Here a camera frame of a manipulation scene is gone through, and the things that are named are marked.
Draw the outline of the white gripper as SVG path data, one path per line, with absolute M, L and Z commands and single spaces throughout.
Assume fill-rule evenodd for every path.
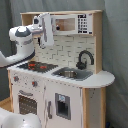
M 44 33 L 41 33 L 41 34 L 39 34 L 39 33 L 33 34 L 34 36 L 36 36 L 40 39 L 40 46 L 41 47 L 52 46 L 54 44 L 51 17 L 50 17 L 49 13 L 47 13 L 47 14 L 48 14 L 48 16 L 45 20 L 46 31 Z

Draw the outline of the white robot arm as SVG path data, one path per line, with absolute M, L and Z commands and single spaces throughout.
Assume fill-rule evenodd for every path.
M 9 67 L 35 55 L 34 38 L 41 39 L 41 47 L 54 44 L 51 16 L 45 12 L 35 16 L 33 23 L 9 30 L 11 41 L 16 42 L 15 55 L 5 57 L 0 51 L 0 68 Z M 15 114 L 0 107 L 0 128 L 42 128 L 39 117 L 35 114 Z

